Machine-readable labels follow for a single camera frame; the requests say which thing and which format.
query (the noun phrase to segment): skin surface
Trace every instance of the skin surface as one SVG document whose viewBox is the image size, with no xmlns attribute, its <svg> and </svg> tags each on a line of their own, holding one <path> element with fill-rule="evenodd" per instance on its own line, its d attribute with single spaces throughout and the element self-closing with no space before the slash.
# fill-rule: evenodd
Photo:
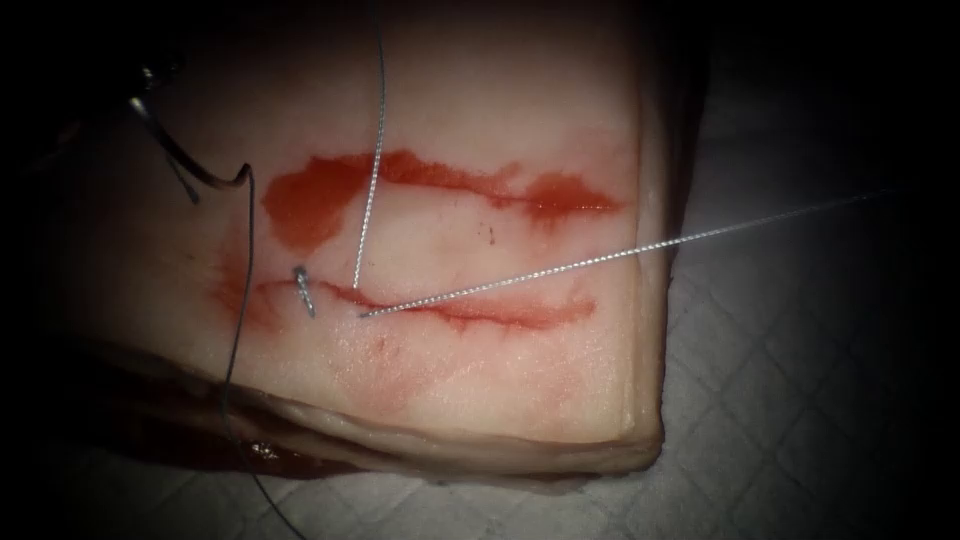
<svg viewBox="0 0 960 540">
<path fill-rule="evenodd" d="M 186 40 L 188 69 L 149 96 L 204 166 L 232 176 L 247 162 L 256 175 L 234 383 L 293 409 L 448 439 L 590 444 L 635 439 L 642 425 L 656 443 L 661 255 L 357 317 L 662 236 L 665 147 L 636 14 L 384 7 L 386 128 L 358 289 L 379 101 L 373 26 L 348 10 L 273 17 L 241 12 Z M 64 246 L 44 265 L 62 285 L 49 291 L 60 302 L 50 328 L 222 380 L 249 192 L 200 186 L 191 204 L 132 115 L 74 144 L 44 239 Z M 304 410 L 284 416 L 325 429 Z"/>
</svg>

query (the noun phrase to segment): meat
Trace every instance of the meat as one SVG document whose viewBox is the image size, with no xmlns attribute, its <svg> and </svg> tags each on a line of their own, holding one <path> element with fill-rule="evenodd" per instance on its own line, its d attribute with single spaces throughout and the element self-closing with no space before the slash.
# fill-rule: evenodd
<svg viewBox="0 0 960 540">
<path fill-rule="evenodd" d="M 268 50 L 240 39 L 240 25 L 217 36 L 229 54 L 194 42 L 193 75 L 155 96 L 201 162 L 247 161 L 257 176 L 232 425 L 261 471 L 291 476 L 344 464 L 443 478 L 649 465 L 663 440 L 669 253 L 358 315 L 675 230 L 690 113 L 665 91 L 682 81 L 644 24 L 652 12 L 393 9 L 381 182 L 357 289 L 378 99 L 368 21 L 317 22 L 317 39 L 303 21 L 322 14 L 298 12 Z M 46 335 L 86 352 L 90 367 L 74 373 L 103 389 L 80 393 L 100 419 L 88 434 L 150 447 L 151 459 L 174 455 L 158 451 L 157 433 L 213 449 L 248 193 L 203 191 L 192 205 L 132 121 L 91 128 L 73 150 L 37 242 L 62 246 L 44 255 L 48 282 L 62 286 L 38 305 L 56 313 Z M 297 293 L 300 265 L 315 318 Z M 139 426 L 138 439 L 107 417 Z M 235 466 L 218 459 L 179 461 Z"/>
</svg>

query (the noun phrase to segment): blood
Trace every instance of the blood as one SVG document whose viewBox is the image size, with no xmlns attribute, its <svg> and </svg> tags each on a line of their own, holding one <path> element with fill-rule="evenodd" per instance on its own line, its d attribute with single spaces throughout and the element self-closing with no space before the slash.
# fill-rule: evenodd
<svg viewBox="0 0 960 540">
<path fill-rule="evenodd" d="M 260 200 L 269 217 L 271 236 L 298 258 L 306 258 L 324 243 L 343 231 L 344 210 L 366 191 L 372 172 L 373 154 L 348 154 L 334 157 L 311 157 L 299 171 L 280 175 L 270 182 Z M 494 209 L 519 207 L 531 224 L 554 232 L 559 220 L 573 215 L 600 215 L 619 210 L 623 205 L 601 192 L 586 186 L 583 177 L 560 171 L 540 173 L 522 193 L 511 192 L 510 182 L 522 170 L 510 162 L 496 171 L 470 171 L 450 165 L 425 161 L 409 150 L 384 153 L 380 161 L 382 181 L 409 186 L 467 192 L 485 198 Z M 213 296 L 234 316 L 239 314 L 245 280 L 245 248 L 237 242 L 243 238 L 237 223 L 234 241 L 221 256 L 221 282 Z M 493 228 L 489 228 L 489 245 L 494 245 Z M 356 289 L 319 284 L 334 292 L 343 301 L 373 310 L 387 305 L 374 302 Z M 271 303 L 274 291 L 283 289 L 295 298 L 290 278 L 256 283 L 251 290 L 247 317 L 251 325 L 263 330 L 278 331 L 282 321 Z M 456 331 L 463 333 L 471 324 L 494 323 L 504 327 L 528 330 L 549 330 L 589 317 L 596 309 L 590 299 L 568 299 L 551 306 L 535 298 L 488 300 L 462 299 L 408 310 L 440 317 Z"/>
<path fill-rule="evenodd" d="M 527 216 L 552 230 L 557 221 L 575 212 L 609 213 L 621 205 L 603 193 L 588 189 L 579 176 L 547 172 L 527 186 Z"/>
<path fill-rule="evenodd" d="M 344 208 L 368 185 L 372 154 L 312 157 L 300 171 L 278 176 L 261 200 L 274 237 L 301 257 L 313 253 L 343 228 Z M 533 223 L 552 228 L 574 214 L 603 214 L 622 205 L 586 186 L 581 175 L 545 172 L 522 194 L 509 181 L 521 173 L 511 162 L 493 173 L 468 171 L 424 161 L 409 150 L 382 155 L 378 176 L 397 185 L 465 191 L 484 197 L 496 209 L 519 206 Z"/>
<path fill-rule="evenodd" d="M 327 282 L 317 285 L 327 289 L 340 300 L 350 302 L 367 311 L 390 306 L 371 301 L 357 289 L 340 287 Z M 596 300 L 571 296 L 560 306 L 551 306 L 534 298 L 523 297 L 510 297 L 504 300 L 465 298 L 406 311 L 433 314 L 462 334 L 471 324 L 476 323 L 493 323 L 526 330 L 552 330 L 590 317 L 596 309 Z"/>
</svg>

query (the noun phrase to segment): red blood stain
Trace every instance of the red blood stain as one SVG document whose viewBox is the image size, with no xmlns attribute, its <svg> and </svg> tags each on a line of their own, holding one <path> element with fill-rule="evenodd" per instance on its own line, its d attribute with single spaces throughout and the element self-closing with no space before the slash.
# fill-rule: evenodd
<svg viewBox="0 0 960 540">
<path fill-rule="evenodd" d="M 621 207 L 610 197 L 587 188 L 579 176 L 557 172 L 538 176 L 527 186 L 524 199 L 530 219 L 547 226 L 578 211 L 606 213 Z"/>
<path fill-rule="evenodd" d="M 302 170 L 275 178 L 261 199 L 274 238 L 294 255 L 307 257 L 340 234 L 344 209 L 365 192 L 372 166 L 373 155 L 370 153 L 312 157 Z M 522 194 L 511 194 L 508 182 L 519 173 L 520 166 L 516 163 L 508 163 L 493 173 L 484 173 L 424 161 L 409 150 L 385 153 L 379 170 L 385 182 L 473 193 L 486 198 L 497 209 L 520 206 L 531 223 L 544 225 L 548 232 L 553 232 L 558 220 L 564 217 L 584 212 L 607 213 L 622 206 L 609 196 L 586 187 L 581 176 L 560 172 L 542 173 Z M 245 233 L 240 234 L 239 226 L 238 223 L 234 236 L 243 238 Z M 496 239 L 492 227 L 489 231 L 489 244 L 494 245 Z M 214 297 L 236 316 L 239 315 L 246 277 L 242 256 L 245 249 L 236 241 L 231 248 L 221 256 L 221 283 Z M 280 321 L 270 303 L 269 292 L 280 286 L 289 288 L 294 294 L 291 279 L 259 283 L 252 288 L 247 311 L 251 324 L 266 330 L 279 328 Z M 344 300 L 371 309 L 384 307 L 369 302 L 354 289 L 339 290 L 337 294 Z M 547 329 L 589 316 L 595 307 L 586 300 L 551 307 L 534 300 L 503 303 L 465 299 L 410 311 L 440 316 L 462 331 L 471 321 Z"/>
<path fill-rule="evenodd" d="M 369 153 L 312 157 L 303 170 L 274 179 L 261 202 L 276 239 L 294 254 L 307 256 L 340 233 L 343 210 L 368 185 L 372 166 Z M 560 172 L 543 173 L 523 194 L 513 194 L 508 181 L 519 173 L 516 163 L 494 173 L 471 172 L 398 150 L 383 154 L 378 175 L 392 184 L 473 193 L 497 209 L 520 205 L 532 222 L 547 225 L 575 213 L 606 213 L 622 206 L 588 188 L 581 176 Z"/>
<path fill-rule="evenodd" d="M 520 172 L 508 163 L 495 173 L 470 172 L 437 162 L 422 161 L 409 150 L 385 154 L 380 161 L 383 178 L 394 184 L 463 190 L 487 197 L 506 197 L 507 181 Z"/>
<path fill-rule="evenodd" d="M 314 157 L 302 171 L 277 177 L 261 200 L 277 240 L 303 257 L 336 236 L 343 208 L 369 176 L 363 161 Z"/>
<path fill-rule="evenodd" d="M 389 307 L 389 304 L 371 301 L 357 289 L 340 287 L 331 283 L 318 283 L 337 298 L 373 311 Z M 408 309 L 409 313 L 431 313 L 449 324 L 458 333 L 463 333 L 471 323 L 493 323 L 500 326 L 526 330 L 551 330 L 558 326 L 583 320 L 597 309 L 592 298 L 568 298 L 560 306 L 551 306 L 534 298 L 511 297 L 510 299 L 464 298 Z"/>
</svg>

